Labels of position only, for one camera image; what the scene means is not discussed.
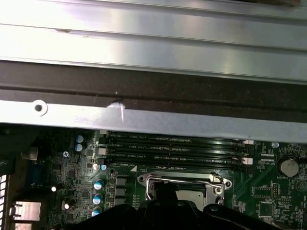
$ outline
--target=black chip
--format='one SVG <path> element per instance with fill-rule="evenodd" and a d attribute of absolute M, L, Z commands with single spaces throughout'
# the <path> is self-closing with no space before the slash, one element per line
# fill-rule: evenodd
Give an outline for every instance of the black chip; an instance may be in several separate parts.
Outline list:
<path fill-rule="evenodd" d="M 115 198 L 114 205 L 122 205 L 125 203 L 125 198 Z"/>
<path fill-rule="evenodd" d="M 303 212 L 303 223 L 307 224 L 307 211 Z"/>
<path fill-rule="evenodd" d="M 71 178 L 75 177 L 75 170 L 69 170 L 68 177 L 71 177 Z"/>
<path fill-rule="evenodd" d="M 239 212 L 240 211 L 240 206 L 234 206 L 234 210 Z"/>
<path fill-rule="evenodd" d="M 115 192 L 115 188 L 109 188 L 109 193 L 114 193 Z"/>
<path fill-rule="evenodd" d="M 67 214 L 67 220 L 73 220 L 73 214 L 71 213 Z"/>
<path fill-rule="evenodd" d="M 52 169 L 53 169 L 53 170 L 59 170 L 59 171 L 60 171 L 61 168 L 62 168 L 62 166 L 61 166 L 60 164 L 53 164 L 53 165 L 52 165 Z"/>
<path fill-rule="evenodd" d="M 103 158 L 98 158 L 98 159 L 97 159 L 97 164 L 99 164 L 99 165 L 105 164 L 105 159 L 103 159 Z"/>
<path fill-rule="evenodd" d="M 83 191 L 83 192 L 82 192 L 82 197 L 83 197 L 83 198 L 88 198 L 89 195 L 90 195 L 90 193 L 89 193 L 88 191 Z"/>
<path fill-rule="evenodd" d="M 94 153 L 94 151 L 91 150 L 91 149 L 86 151 L 86 155 L 89 156 L 89 157 L 91 157 L 93 155 L 93 153 Z"/>
<path fill-rule="evenodd" d="M 106 137 L 99 138 L 99 144 L 100 145 L 105 145 L 106 144 Z"/>

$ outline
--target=black ram slot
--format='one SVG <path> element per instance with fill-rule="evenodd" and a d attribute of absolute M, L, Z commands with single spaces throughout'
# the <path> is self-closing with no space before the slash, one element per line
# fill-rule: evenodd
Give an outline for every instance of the black ram slot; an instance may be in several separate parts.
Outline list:
<path fill-rule="evenodd" d="M 210 169 L 224 169 L 224 170 L 239 170 L 240 165 L 227 165 L 227 164 L 213 164 L 213 163 L 195 163 L 195 162 L 173 162 L 173 161 L 145 161 L 143 159 L 136 158 L 121 158 L 112 157 L 108 159 L 109 163 L 130 163 L 130 164 L 141 164 L 141 165 L 152 165 L 152 166 L 164 166 L 164 167 L 181 167 L 181 168 L 210 168 Z"/>
<path fill-rule="evenodd" d="M 136 146 L 136 145 L 108 145 L 107 147 L 110 152 L 122 151 L 122 152 L 142 152 L 148 154 L 180 154 L 189 156 L 206 156 L 208 154 L 213 155 L 230 155 L 230 156 L 243 156 L 243 153 L 234 152 L 222 149 L 208 149 L 208 148 L 175 148 L 167 146 L 157 146 L 157 145 L 146 145 L 146 146 Z"/>
<path fill-rule="evenodd" d="M 161 161 L 176 161 L 176 162 L 182 162 L 183 164 L 187 163 L 199 163 L 199 164 L 242 164 L 241 161 L 234 160 L 234 159 L 214 159 L 214 158 L 190 158 L 190 157 L 176 157 L 176 156 L 153 156 L 153 155 L 132 155 L 132 154 L 126 154 L 126 153 L 117 153 L 116 155 L 111 156 L 113 157 L 121 157 L 121 158 L 131 158 L 131 159 L 142 159 L 144 161 L 155 161 L 155 160 L 161 160 Z"/>
<path fill-rule="evenodd" d="M 215 145 L 215 144 L 194 144 L 194 143 L 175 143 L 175 142 L 160 142 L 160 141 L 148 141 L 146 143 L 137 142 L 131 139 L 117 139 L 110 142 L 111 146 L 114 145 L 132 145 L 132 146 L 155 146 L 155 147 L 173 147 L 173 148 L 208 148 L 208 149 L 219 149 L 219 150 L 232 150 L 232 151 L 244 151 L 244 148 L 241 146 L 235 145 Z"/>
<path fill-rule="evenodd" d="M 109 154 L 109 156 L 125 156 L 125 157 L 139 157 L 139 158 L 181 158 L 181 159 L 195 159 L 196 161 L 202 161 L 202 160 L 217 160 L 217 161 L 235 161 L 235 162 L 241 162 L 240 158 L 236 158 L 233 156 L 219 156 L 219 155 L 208 155 L 206 157 L 204 156 L 185 156 L 185 155 L 177 155 L 177 154 L 147 154 L 147 152 L 142 153 L 128 153 L 128 152 L 114 152 L 113 154 Z"/>
<path fill-rule="evenodd" d="M 113 141 L 120 142 L 138 142 L 138 143 L 153 143 L 157 141 L 159 143 L 169 144 L 170 142 L 175 142 L 177 144 L 205 144 L 205 145 L 229 145 L 236 146 L 241 145 L 240 140 L 229 140 L 222 138 L 191 138 L 191 137 L 176 137 L 176 136 L 166 136 L 158 134 L 140 134 L 140 133 L 124 133 L 124 132 L 108 132 L 108 138 L 112 138 Z"/>
<path fill-rule="evenodd" d="M 117 154 L 130 154 L 130 155 L 143 155 L 143 156 L 168 156 L 168 157 L 190 157 L 190 158 L 213 158 L 213 159 L 233 159 L 233 158 L 242 158 L 242 154 L 212 154 L 212 153 L 189 153 L 186 152 L 163 152 L 163 151 L 127 151 L 126 149 L 117 149 L 108 151 L 108 155 L 117 155 Z"/>

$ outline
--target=black plastic part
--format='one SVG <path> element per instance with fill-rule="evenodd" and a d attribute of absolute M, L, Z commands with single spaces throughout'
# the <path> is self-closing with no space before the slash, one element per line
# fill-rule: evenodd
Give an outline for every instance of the black plastic part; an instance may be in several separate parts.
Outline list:
<path fill-rule="evenodd" d="M 0 61 L 8 101 L 307 122 L 307 85 Z"/>
<path fill-rule="evenodd" d="M 245 229 L 245 230 L 280 230 L 280 228 L 274 227 L 268 223 L 262 222 L 257 218 L 253 218 L 237 212 L 233 209 L 211 204 L 207 205 L 203 213 L 205 216 L 213 218 L 213 221 L 220 222 L 221 226 L 226 226 L 228 224 L 229 229 Z"/>
<path fill-rule="evenodd" d="M 98 142 L 99 142 L 100 145 L 106 145 L 106 136 L 104 135 L 104 137 L 99 138 Z"/>

